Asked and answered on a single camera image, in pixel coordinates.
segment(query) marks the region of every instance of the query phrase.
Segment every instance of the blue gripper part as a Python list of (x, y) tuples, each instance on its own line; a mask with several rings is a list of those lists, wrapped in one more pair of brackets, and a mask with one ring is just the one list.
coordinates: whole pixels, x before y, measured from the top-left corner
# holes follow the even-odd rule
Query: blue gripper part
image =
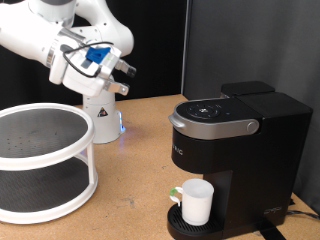
[(111, 48), (93, 48), (90, 47), (86, 58), (100, 64), (104, 57), (110, 52)]

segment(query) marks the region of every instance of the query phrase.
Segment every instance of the dark background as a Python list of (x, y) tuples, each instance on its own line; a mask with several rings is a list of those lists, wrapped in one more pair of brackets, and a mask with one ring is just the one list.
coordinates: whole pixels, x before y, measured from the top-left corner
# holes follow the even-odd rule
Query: dark background
[[(116, 100), (180, 93), (187, 1), (108, 0), (107, 4), (135, 38), (132, 53), (124, 59), (137, 69), (137, 75), (131, 79), (114, 71), (116, 81), (130, 85), (129, 94), (116, 94)], [(76, 17), (74, 26), (87, 25)], [(0, 73), (0, 110), (35, 102), (82, 104), (80, 94), (49, 81), (47, 67), (1, 46)]]
[(320, 2), (189, 2), (184, 95), (219, 97), (224, 83), (263, 81), (313, 108), (294, 192), (320, 213)]

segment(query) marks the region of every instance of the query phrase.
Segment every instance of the coffee maker drip tray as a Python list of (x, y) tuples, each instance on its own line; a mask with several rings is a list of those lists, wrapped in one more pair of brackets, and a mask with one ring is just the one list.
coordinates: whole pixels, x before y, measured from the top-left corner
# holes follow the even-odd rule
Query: coffee maker drip tray
[(210, 216), (209, 222), (202, 226), (193, 226), (182, 218), (182, 203), (173, 205), (168, 212), (168, 230), (176, 240), (218, 240), (222, 238), (222, 227)]

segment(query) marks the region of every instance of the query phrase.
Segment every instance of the wooden table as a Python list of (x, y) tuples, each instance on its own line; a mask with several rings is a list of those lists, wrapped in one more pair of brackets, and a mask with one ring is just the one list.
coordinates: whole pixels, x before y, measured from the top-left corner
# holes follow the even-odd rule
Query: wooden table
[[(194, 177), (171, 160), (172, 125), (168, 116), (182, 95), (117, 103), (125, 134), (95, 145), (99, 183), (92, 198), (60, 219), (34, 225), (0, 224), (0, 240), (9, 239), (172, 239), (167, 213), (174, 204), (169, 190)], [(297, 196), (289, 209), (313, 212)], [(289, 240), (319, 240), (320, 221), (305, 215), (286, 218), (278, 229)], [(258, 233), (232, 238), (263, 240)]]

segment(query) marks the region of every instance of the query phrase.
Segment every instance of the white cup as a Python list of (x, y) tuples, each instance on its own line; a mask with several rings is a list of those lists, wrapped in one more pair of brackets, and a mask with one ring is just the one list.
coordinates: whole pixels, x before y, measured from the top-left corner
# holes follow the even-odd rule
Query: white cup
[(189, 179), (181, 187), (172, 188), (170, 198), (177, 202), (180, 207), (179, 198), (173, 196), (175, 192), (182, 194), (182, 218), (190, 225), (200, 226), (209, 221), (213, 196), (213, 186), (199, 178)]

